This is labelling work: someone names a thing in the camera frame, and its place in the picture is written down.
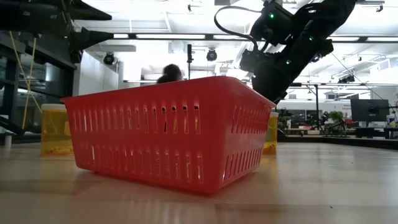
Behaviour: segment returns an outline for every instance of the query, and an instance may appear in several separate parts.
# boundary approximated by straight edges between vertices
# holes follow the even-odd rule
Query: basket
[[[260,164],[274,104],[210,77],[63,99],[76,165],[213,194]]]

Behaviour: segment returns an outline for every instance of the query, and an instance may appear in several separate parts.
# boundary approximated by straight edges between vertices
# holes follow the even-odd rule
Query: person
[[[182,72],[175,64],[170,64],[163,68],[163,76],[157,80],[158,84],[175,82],[182,80]]]

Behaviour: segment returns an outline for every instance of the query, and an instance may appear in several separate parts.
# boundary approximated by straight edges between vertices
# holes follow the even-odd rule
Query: yellow container
[[[264,145],[264,154],[275,155],[278,137],[278,117],[279,113],[271,112],[268,122],[268,130],[266,134],[266,143]]]
[[[42,105],[42,155],[73,154],[65,105]]]

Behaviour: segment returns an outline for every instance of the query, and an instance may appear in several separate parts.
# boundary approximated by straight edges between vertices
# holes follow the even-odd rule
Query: black cable
[[[267,40],[266,43],[264,44],[264,46],[262,46],[260,52],[264,52],[267,49],[268,45],[269,45],[269,41]]]
[[[378,95],[375,91],[373,91],[372,90],[372,88],[370,88],[370,87],[368,87],[364,82],[362,82],[357,76],[355,76],[354,75],[354,73],[352,73],[344,64],[343,64],[343,62],[341,62],[340,61],[340,59],[338,59],[337,57],[336,57],[336,55],[334,55],[333,53],[331,53],[333,56],[334,56],[334,58],[349,72],[349,74],[350,75],[352,75],[352,76],[354,76],[362,85],[364,85],[366,88],[368,88],[372,93],[374,93],[376,96],[378,96],[380,99],[382,99],[382,100],[384,100],[383,99],[383,97],[381,97],[380,95]],[[396,111],[398,111],[397,110],[397,108],[396,108],[396,111],[394,111],[394,107],[390,104],[390,102],[388,102],[388,105],[391,107],[391,109],[392,109],[392,113],[394,114],[394,116],[396,117],[396,122],[398,121],[398,119],[397,119],[397,114],[396,114]]]
[[[217,28],[219,28],[220,30],[224,31],[227,34],[231,34],[231,35],[236,35],[238,37],[242,37],[245,38],[247,40],[250,40],[253,44],[254,44],[254,50],[259,50],[259,47],[257,45],[257,41],[251,37],[250,35],[246,35],[246,34],[240,34],[238,32],[234,32],[234,31],[230,31],[228,29],[225,29],[224,27],[222,27],[220,25],[220,23],[217,21],[217,14],[225,9],[239,9],[239,10],[244,10],[244,11],[248,11],[248,12],[255,12],[255,13],[261,13],[261,11],[255,11],[255,10],[251,10],[251,9],[246,9],[245,7],[239,7],[239,6],[225,6],[222,7],[221,9],[219,9],[216,14],[214,15],[214,23],[216,24]]]

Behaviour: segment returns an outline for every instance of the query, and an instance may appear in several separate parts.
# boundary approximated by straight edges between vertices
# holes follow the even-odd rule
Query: table surface
[[[397,223],[398,153],[279,144],[212,197],[110,179],[39,144],[0,149],[0,223]]]

